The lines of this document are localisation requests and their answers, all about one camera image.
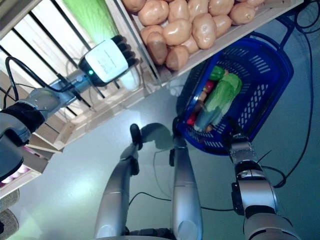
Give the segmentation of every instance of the wooden slat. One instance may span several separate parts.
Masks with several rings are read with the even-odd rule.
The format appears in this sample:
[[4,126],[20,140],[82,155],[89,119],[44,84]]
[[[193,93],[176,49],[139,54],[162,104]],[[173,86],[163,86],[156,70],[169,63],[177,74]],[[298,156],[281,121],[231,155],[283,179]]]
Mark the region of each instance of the wooden slat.
[[56,149],[52,145],[48,144],[47,142],[43,141],[41,138],[39,138],[36,135],[32,135],[29,144],[26,145],[27,147],[37,149],[37,150],[43,150],[50,153],[61,153],[61,150]]
[[14,4],[8,4],[8,9],[0,15],[0,40],[41,0],[15,0]]
[[28,148],[22,147],[23,164],[39,174],[42,174],[48,164],[48,160],[28,152]]
[[29,147],[31,150],[37,152],[40,156],[44,157],[46,160],[50,160],[52,158],[52,156],[55,154],[54,152],[49,152],[49,151],[45,151],[45,150],[40,150],[40,149],[35,149],[32,147]]
[[79,121],[79,122],[73,129],[71,135],[70,135],[70,132],[61,133],[62,135],[64,134],[70,135],[70,137],[67,138],[67,141],[65,142],[65,144],[69,144],[74,140],[80,138],[81,136],[95,129],[97,126],[106,122],[108,119],[116,116],[121,111],[129,108],[130,106],[144,99],[149,94],[150,93],[147,92],[147,90],[143,86],[141,86],[137,91],[124,92],[121,97],[118,96],[116,97],[117,99],[114,99],[110,102],[108,102],[108,99],[104,100],[99,106],[97,106],[98,108],[97,112],[90,114],[84,117],[83,119],[80,119],[80,118],[76,119],[76,121]]

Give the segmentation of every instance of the black joint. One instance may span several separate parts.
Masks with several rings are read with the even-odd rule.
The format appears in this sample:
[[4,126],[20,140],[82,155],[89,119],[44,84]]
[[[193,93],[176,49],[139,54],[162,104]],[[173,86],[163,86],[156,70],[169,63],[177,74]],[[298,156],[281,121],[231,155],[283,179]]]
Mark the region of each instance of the black joint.
[[255,161],[241,161],[234,167],[235,175],[238,175],[245,170],[262,171],[262,168]]
[[175,149],[170,150],[170,155],[169,155],[169,165],[171,167],[175,166]]
[[131,231],[126,233],[128,236],[149,236],[149,237],[158,237],[161,239],[171,239],[175,240],[174,234],[168,228],[147,228],[136,231]]
[[239,184],[237,182],[233,182],[231,184],[231,187],[232,187],[231,197],[232,197],[233,209],[238,215],[244,216],[245,211],[244,211],[244,206],[242,204]]
[[180,119],[179,119],[178,116],[173,119],[173,122],[172,122],[173,138],[175,138],[175,137],[181,137],[181,133],[180,133],[180,131],[178,130],[179,121],[180,121]]
[[[31,133],[35,132],[41,126],[41,124],[45,122],[44,116],[38,109],[22,102],[16,102],[15,104],[3,109],[1,112],[4,114],[9,114],[20,120]],[[15,138],[12,133],[9,132],[8,134],[9,138],[10,136]]]
[[135,176],[139,173],[139,163],[138,160],[130,156],[130,165],[131,165],[131,175]]
[[138,145],[138,150],[141,150],[143,147],[142,136],[140,132],[140,128],[137,124],[131,124],[130,133],[132,138],[132,143],[134,145]]
[[248,219],[255,214],[276,214],[270,206],[252,205],[245,209],[245,217]]

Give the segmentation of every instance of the blue shopping basket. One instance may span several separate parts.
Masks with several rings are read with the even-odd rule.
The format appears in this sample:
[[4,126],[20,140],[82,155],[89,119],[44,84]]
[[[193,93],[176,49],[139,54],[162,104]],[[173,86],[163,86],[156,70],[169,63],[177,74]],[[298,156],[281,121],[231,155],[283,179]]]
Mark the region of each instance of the blue shopping basket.
[[[225,139],[233,130],[228,119],[242,128],[249,141],[264,124],[294,74],[283,50],[294,25],[284,16],[277,20],[287,27],[280,44],[266,35],[252,32],[191,70],[177,101],[177,128],[196,148],[210,154],[228,155]],[[187,124],[187,119],[215,65],[236,74],[242,80],[242,88],[220,123],[213,126],[211,132],[199,132]]]

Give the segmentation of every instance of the black cable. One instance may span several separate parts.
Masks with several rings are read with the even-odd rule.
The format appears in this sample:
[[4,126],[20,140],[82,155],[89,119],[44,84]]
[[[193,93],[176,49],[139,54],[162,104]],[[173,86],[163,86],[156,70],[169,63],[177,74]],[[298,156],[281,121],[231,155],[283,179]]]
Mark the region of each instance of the black cable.
[[[147,196],[149,196],[149,197],[151,197],[151,198],[154,198],[154,199],[171,202],[170,199],[153,196],[153,195],[151,195],[151,194],[149,194],[149,193],[146,193],[146,192],[144,192],[144,191],[140,191],[140,192],[138,192],[136,195],[134,195],[133,198],[130,200],[129,206],[131,205],[131,203],[133,202],[133,200],[134,200],[138,195],[140,195],[140,194],[147,195]],[[205,210],[217,211],[217,212],[229,212],[229,211],[233,211],[233,210],[234,210],[233,208],[232,208],[232,209],[231,209],[231,208],[230,208],[230,209],[217,209],[217,208],[211,208],[211,207],[205,207],[205,206],[202,206],[201,208],[202,208],[202,209],[205,209]]]
[[147,195],[147,196],[152,197],[152,198],[154,198],[154,199],[158,199],[158,200],[163,200],[163,201],[171,202],[171,200],[170,200],[170,199],[166,199],[166,198],[161,198],[161,197],[153,196],[153,195],[151,195],[151,194],[149,194],[149,193],[146,193],[146,192],[144,192],[144,191],[140,191],[140,192],[138,192],[136,195],[134,195],[134,196],[133,196],[133,198],[130,200],[130,202],[129,202],[129,206],[131,205],[131,203],[133,202],[133,200],[135,200],[135,198],[136,198],[138,195],[140,195],[140,194]]
[[293,166],[293,168],[289,171],[289,173],[287,175],[285,175],[285,178],[282,181],[280,181],[277,185],[274,186],[275,188],[281,188],[284,186],[284,184],[287,181],[287,178],[294,172],[294,170],[297,168],[297,166],[300,164],[302,158],[304,157],[305,152],[308,147],[309,139],[310,139],[311,123],[312,123],[312,116],[313,116],[313,111],[314,111],[314,77],[313,77],[313,57],[312,57],[311,44],[310,44],[310,41],[309,41],[307,34],[303,31],[302,28],[299,27],[298,24],[295,25],[295,28],[300,33],[303,34],[303,36],[306,40],[306,43],[308,45],[308,49],[309,49],[309,56],[310,56],[310,112],[309,112],[308,128],[307,128],[305,143],[304,143],[303,150],[300,154],[300,157],[298,158],[298,160],[295,163],[295,165]]
[[[28,88],[32,88],[32,89],[36,89],[34,86],[29,86],[29,85],[25,85],[22,83],[15,83],[15,85],[20,85],[20,86],[25,86]],[[12,85],[8,87],[8,89],[6,90],[4,97],[3,97],[3,109],[5,109],[7,107],[7,97],[9,96],[10,90],[12,88]]]
[[234,210],[233,208],[229,208],[229,209],[217,209],[217,208],[211,208],[211,207],[205,207],[205,206],[202,206],[201,208],[202,208],[202,209],[206,209],[206,210],[210,210],[210,211],[215,211],[215,212],[231,212],[231,211]]
[[277,185],[273,186],[275,189],[282,188],[286,184],[287,178],[286,178],[286,175],[282,171],[280,171],[279,169],[277,169],[275,167],[271,167],[271,166],[261,166],[261,167],[263,169],[269,169],[269,170],[275,171],[282,176],[281,184],[277,184]]
[[[306,25],[306,26],[302,26],[298,23],[298,17],[299,17],[299,14],[304,10],[306,9],[307,6],[309,6],[310,4],[312,3],[316,3],[317,4],[317,7],[318,7],[318,13],[316,15],[316,18],[315,20],[309,24],[309,25]],[[296,28],[300,28],[300,29],[309,29],[311,27],[313,27],[319,20],[319,17],[320,17],[320,0],[313,0],[311,2],[308,3],[308,5],[306,5],[304,8],[300,9],[299,11],[297,11],[295,14],[294,14],[294,24],[296,26]],[[312,31],[305,31],[304,33],[305,34],[312,34],[312,33],[315,33],[316,31],[319,31],[320,30],[320,27],[315,29],[315,30],[312,30]]]
[[267,153],[265,153],[262,157],[260,157],[260,159],[256,162],[257,164],[264,159],[265,156],[267,156],[269,153],[271,153],[272,150],[268,151]]
[[18,90],[17,90],[17,86],[16,86],[16,83],[15,83],[15,80],[12,76],[12,73],[11,73],[11,69],[10,69],[10,65],[9,65],[9,61],[10,61],[10,58],[12,58],[12,56],[8,56],[6,59],[5,59],[5,67],[6,67],[6,71],[8,73],[8,76],[9,76],[9,80],[10,80],[10,83],[11,83],[11,87],[13,88],[13,92],[14,92],[14,99],[16,101],[19,100],[19,94],[18,94]]
[[63,93],[65,91],[68,91],[70,89],[72,89],[74,86],[69,83],[67,84],[66,86],[64,86],[63,88],[61,89],[55,89],[53,87],[51,87],[50,85],[46,84],[37,74],[35,74],[27,65],[25,65],[22,61],[20,61],[19,59],[13,57],[13,56],[8,56],[6,59],[5,59],[5,67],[6,67],[6,70],[8,72],[8,76],[9,76],[9,79],[10,79],[10,82],[11,82],[11,85],[13,87],[13,90],[14,90],[14,97],[15,97],[15,100],[19,100],[19,95],[18,95],[18,91],[17,91],[17,88],[15,87],[15,81],[14,81],[14,78],[12,76],[12,73],[11,73],[11,69],[10,69],[10,60],[14,61],[19,67],[21,67],[31,78],[33,78],[38,84],[40,84],[42,87],[46,87],[54,92],[58,92],[58,93]]

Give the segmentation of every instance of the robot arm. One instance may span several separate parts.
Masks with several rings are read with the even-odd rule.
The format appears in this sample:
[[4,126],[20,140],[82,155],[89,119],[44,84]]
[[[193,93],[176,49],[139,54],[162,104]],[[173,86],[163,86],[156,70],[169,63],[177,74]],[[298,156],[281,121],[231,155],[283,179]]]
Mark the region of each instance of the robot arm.
[[257,163],[252,144],[242,135],[233,136],[230,157],[236,182],[232,201],[236,213],[244,216],[246,240],[301,240],[291,223],[278,215],[274,187]]
[[[138,60],[120,35],[107,39],[85,54],[79,69],[53,84],[34,89],[25,99],[0,111],[0,181],[13,174],[22,164],[18,147],[28,143],[31,134],[60,108],[72,103],[91,85],[102,87],[125,73]],[[14,57],[16,63],[28,67]],[[66,85],[69,90],[61,91]]]

